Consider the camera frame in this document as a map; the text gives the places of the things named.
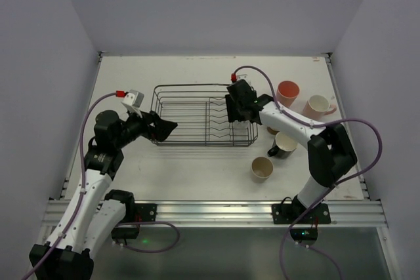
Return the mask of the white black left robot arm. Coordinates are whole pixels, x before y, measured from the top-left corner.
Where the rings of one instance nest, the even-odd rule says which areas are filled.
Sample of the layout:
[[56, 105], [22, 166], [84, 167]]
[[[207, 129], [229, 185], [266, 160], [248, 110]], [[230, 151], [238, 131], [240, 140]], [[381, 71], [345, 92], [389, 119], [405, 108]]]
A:
[[141, 221], [131, 192], [109, 190], [123, 161], [122, 149], [140, 136], [162, 142], [177, 126], [154, 111], [130, 113], [126, 120], [112, 110], [97, 115], [79, 185], [55, 230], [30, 251], [38, 279], [91, 277], [94, 255], [112, 230]]

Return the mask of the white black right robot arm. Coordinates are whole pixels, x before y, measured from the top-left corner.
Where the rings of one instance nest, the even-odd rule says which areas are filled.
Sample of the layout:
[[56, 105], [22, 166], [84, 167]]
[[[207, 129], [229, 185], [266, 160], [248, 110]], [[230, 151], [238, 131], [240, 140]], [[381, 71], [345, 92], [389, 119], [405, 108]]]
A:
[[257, 95], [249, 83], [240, 79], [227, 86], [228, 119], [250, 121], [285, 133], [308, 154], [310, 177], [304, 188], [282, 212], [297, 218], [310, 207], [317, 207], [322, 194], [356, 164], [357, 157], [347, 131], [340, 123], [324, 126], [279, 104], [272, 96]]

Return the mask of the cream cup brown band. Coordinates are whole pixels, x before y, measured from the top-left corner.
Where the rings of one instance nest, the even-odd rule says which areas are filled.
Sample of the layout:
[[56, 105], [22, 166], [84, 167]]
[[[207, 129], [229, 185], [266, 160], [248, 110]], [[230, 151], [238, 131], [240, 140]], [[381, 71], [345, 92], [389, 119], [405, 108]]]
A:
[[276, 134], [278, 133], [278, 131], [277, 131], [277, 130], [272, 129], [272, 128], [270, 128], [270, 127], [267, 127], [266, 129], [267, 129], [267, 131], [268, 131], [270, 134], [272, 134], [272, 135], [276, 135]]

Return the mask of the salmon pink plastic cup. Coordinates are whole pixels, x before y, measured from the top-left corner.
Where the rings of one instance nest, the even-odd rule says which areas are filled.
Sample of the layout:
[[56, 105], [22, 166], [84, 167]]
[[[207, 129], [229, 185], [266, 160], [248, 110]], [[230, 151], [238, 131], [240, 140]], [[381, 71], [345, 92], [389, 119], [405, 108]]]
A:
[[283, 106], [289, 108], [298, 97], [300, 88], [293, 81], [282, 81], [278, 84], [276, 99]]

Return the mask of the pink faceted mug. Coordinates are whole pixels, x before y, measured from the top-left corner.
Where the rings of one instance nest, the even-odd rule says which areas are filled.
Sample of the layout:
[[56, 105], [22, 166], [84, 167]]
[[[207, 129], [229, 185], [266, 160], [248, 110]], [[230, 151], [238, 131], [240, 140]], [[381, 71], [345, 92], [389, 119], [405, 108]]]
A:
[[331, 104], [327, 98], [321, 95], [313, 95], [306, 102], [302, 115], [319, 121], [323, 116], [330, 115], [337, 111], [337, 106]]

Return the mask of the black mug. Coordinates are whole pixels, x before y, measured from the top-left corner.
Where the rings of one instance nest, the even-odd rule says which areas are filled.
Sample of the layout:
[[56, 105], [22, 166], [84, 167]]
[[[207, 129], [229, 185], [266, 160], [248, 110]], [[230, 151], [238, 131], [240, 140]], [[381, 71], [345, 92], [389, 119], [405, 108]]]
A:
[[267, 151], [269, 157], [287, 159], [298, 146], [298, 142], [283, 132], [275, 135], [272, 147]]

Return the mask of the beige tall cup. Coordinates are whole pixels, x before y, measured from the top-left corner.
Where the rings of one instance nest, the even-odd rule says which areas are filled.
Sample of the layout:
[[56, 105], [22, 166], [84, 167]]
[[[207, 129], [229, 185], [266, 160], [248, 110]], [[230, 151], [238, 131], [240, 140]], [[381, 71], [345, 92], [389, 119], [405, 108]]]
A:
[[266, 157], [257, 157], [251, 163], [251, 179], [255, 183], [265, 182], [273, 173], [274, 166]]

